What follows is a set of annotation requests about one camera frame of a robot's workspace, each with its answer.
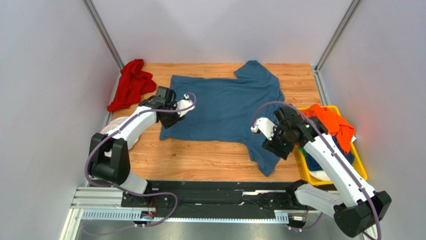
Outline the teal blue t shirt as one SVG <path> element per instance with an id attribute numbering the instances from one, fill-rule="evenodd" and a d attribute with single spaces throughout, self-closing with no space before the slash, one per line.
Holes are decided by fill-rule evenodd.
<path id="1" fill-rule="evenodd" d="M 194 93 L 197 101 L 183 121 L 162 128 L 159 138 L 244 144 L 250 159 L 268 177 L 280 158 L 262 147 L 265 137 L 253 134 L 251 125 L 260 106 L 285 100 L 280 81 L 256 60 L 245 63 L 234 75 L 235 79 L 173 75 L 170 88 L 178 96 Z"/>

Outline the navy blue t shirt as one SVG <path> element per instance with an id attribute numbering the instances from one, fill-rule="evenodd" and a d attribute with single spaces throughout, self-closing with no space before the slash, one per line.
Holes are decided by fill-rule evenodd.
<path id="1" fill-rule="evenodd" d="M 343 153 L 343 155 L 345 156 L 346 160 L 352 165 L 354 162 L 354 155 L 349 151 L 348 153 L 346 153 L 341 147 L 340 144 L 337 140 L 337 138 L 335 136 L 332 137 L 332 140 L 334 141 L 334 143 L 336 144 L 337 148 Z M 310 155 L 308 154 L 304 148 L 301 148 L 300 146 L 298 147 L 298 149 L 303 153 L 304 157 L 305 157 L 305 161 L 306 161 L 306 165 L 307 168 L 309 169 L 309 171 L 313 172 L 313 171 L 322 171 L 322 167 L 319 165 L 319 163 Z"/>

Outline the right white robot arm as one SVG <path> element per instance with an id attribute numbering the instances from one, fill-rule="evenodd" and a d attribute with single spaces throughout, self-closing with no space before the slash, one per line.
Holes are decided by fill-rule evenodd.
<path id="1" fill-rule="evenodd" d="M 267 117 L 254 117 L 251 131 L 263 134 L 262 147 L 282 159 L 286 159 L 295 146 L 303 148 L 317 161 L 338 191 L 332 194 L 298 180 L 286 188 L 293 204 L 312 207 L 332 217 L 348 237 L 363 234 L 372 240 L 373 236 L 367 231 L 375 228 L 376 239 L 381 240 L 380 221 L 392 202 L 390 195 L 375 190 L 358 174 L 344 159 L 344 154 L 318 118 L 308 117 L 285 102 L 281 102 L 281 106 L 274 112 L 276 122 Z"/>

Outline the aluminium frame rail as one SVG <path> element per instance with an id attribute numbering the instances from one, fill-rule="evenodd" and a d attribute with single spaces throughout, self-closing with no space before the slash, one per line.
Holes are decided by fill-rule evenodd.
<path id="1" fill-rule="evenodd" d="M 164 217 L 155 216 L 151 207 L 122 207 L 123 191 L 114 187 L 78 187 L 71 203 L 71 208 L 63 227 L 60 238 L 74 240 L 79 233 L 88 233 L 89 228 L 96 221 L 123 221 L 124 227 L 107 229 L 103 236 L 112 237 L 113 234 L 123 233 L 126 230 L 147 228 L 155 229 L 155 224 L 161 227 L 167 222 L 179 223 L 248 223 L 248 224 L 285 224 L 290 230 L 304 232 L 311 229 L 309 224 L 311 214 L 319 213 L 328 216 L 312 207 L 306 207 L 306 213 L 291 210 L 284 212 L 276 210 L 272 219 L 221 219 L 221 218 L 179 218 L 169 213 Z"/>

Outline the red t shirt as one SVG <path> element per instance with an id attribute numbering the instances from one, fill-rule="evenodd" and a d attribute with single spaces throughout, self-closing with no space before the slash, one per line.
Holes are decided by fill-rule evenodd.
<path id="1" fill-rule="evenodd" d="M 106 107 L 108 112 L 127 109 L 131 105 L 139 103 L 142 95 L 152 93 L 157 89 L 153 75 L 142 70 L 144 65 L 143 59 L 135 59 L 121 69 L 115 96 L 111 104 Z"/>

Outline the white mesh laundry bag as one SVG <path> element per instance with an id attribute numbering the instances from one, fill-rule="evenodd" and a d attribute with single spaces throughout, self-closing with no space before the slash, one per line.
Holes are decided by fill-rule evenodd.
<path id="1" fill-rule="evenodd" d="M 118 117 L 114 120 L 112 120 L 108 125 L 106 125 L 101 131 L 101 134 L 106 134 L 112 130 L 114 130 L 116 127 L 121 125 L 127 120 L 127 116 Z M 135 140 L 128 142 L 128 149 L 131 150 L 134 145 L 140 140 L 140 137 L 137 137 Z"/>

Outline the orange t shirt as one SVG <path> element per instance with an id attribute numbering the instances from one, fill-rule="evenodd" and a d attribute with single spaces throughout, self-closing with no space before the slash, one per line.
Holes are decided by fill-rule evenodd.
<path id="1" fill-rule="evenodd" d="M 313 104 L 302 110 L 307 117 L 316 117 L 327 128 L 328 133 L 335 137 L 339 146 L 345 154 L 350 153 L 352 139 L 355 135 L 355 128 L 342 116 L 332 111 L 328 107 Z"/>

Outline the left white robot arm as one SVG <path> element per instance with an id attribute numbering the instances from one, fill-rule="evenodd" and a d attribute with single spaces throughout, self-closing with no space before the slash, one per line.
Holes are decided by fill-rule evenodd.
<path id="1" fill-rule="evenodd" d="M 168 129 L 185 119 L 195 108 L 193 93 L 177 99 L 174 90 L 160 86 L 156 94 L 139 103 L 136 110 L 122 123 L 106 133 L 95 133 L 90 140 L 84 173 L 93 186 L 93 178 L 123 192 L 123 199 L 141 207 L 154 201 L 152 184 L 131 170 L 130 150 L 151 126 L 161 123 Z"/>

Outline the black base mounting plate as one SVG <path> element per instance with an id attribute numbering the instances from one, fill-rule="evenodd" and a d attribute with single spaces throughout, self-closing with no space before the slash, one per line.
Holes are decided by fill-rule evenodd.
<path id="1" fill-rule="evenodd" d="M 275 211 L 307 208 L 297 205 L 286 193 L 291 182 L 271 181 L 177 181 L 151 180 L 149 194 L 138 197 L 123 193 L 122 207 L 153 208 L 156 217 L 199 219 L 273 219 Z"/>

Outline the yellow plastic bin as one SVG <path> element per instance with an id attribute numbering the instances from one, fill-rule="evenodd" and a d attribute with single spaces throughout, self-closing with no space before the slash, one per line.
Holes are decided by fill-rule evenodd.
<path id="1" fill-rule="evenodd" d="M 333 112 L 335 112 L 335 113 L 339 114 L 340 116 L 342 116 L 341 113 L 340 113 L 340 111 L 339 111 L 339 109 L 335 105 L 326 105 L 326 106 L 321 106 L 321 107 L 329 108 Z M 301 111 L 302 110 L 306 110 L 306 109 L 308 109 L 308 107 L 300 107 L 299 108 L 299 110 L 301 110 Z M 367 180 L 368 179 L 368 175 L 367 175 L 366 170 L 364 168 L 364 165 L 363 165 L 363 163 L 362 163 L 362 161 L 361 161 L 361 159 L 360 159 L 360 157 L 358 155 L 358 152 L 357 152 L 357 150 L 355 148 L 355 145 L 354 145 L 354 141 L 355 140 L 356 140 L 356 138 L 355 138 L 355 135 L 354 135 L 354 137 L 352 138 L 352 143 L 351 143 L 351 147 L 350 147 L 350 152 L 354 155 L 354 162 L 353 162 L 352 166 L 354 167 L 354 169 L 356 170 L 356 172 L 364 180 Z M 310 183 L 310 184 L 312 184 L 314 186 L 324 186 L 324 185 L 331 185 L 332 184 L 331 180 L 330 181 L 320 181 L 320 180 L 318 180 L 318 179 L 316 179 L 314 177 L 311 177 L 310 173 L 309 173 L 309 169 L 307 167 L 307 163 L 306 163 L 304 154 L 299 150 L 299 148 L 297 148 L 295 151 L 296 151 L 296 155 L 298 156 L 299 161 L 301 163 L 301 167 L 302 167 L 304 178 L 305 178 L 305 180 L 308 183 Z"/>

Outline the white t shirt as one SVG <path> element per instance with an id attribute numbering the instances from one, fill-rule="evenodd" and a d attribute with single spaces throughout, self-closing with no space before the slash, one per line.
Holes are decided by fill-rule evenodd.
<path id="1" fill-rule="evenodd" d="M 331 179 L 329 178 L 329 176 L 324 170 L 309 171 L 309 174 L 311 177 L 319 181 L 323 181 L 323 182 L 331 181 Z"/>

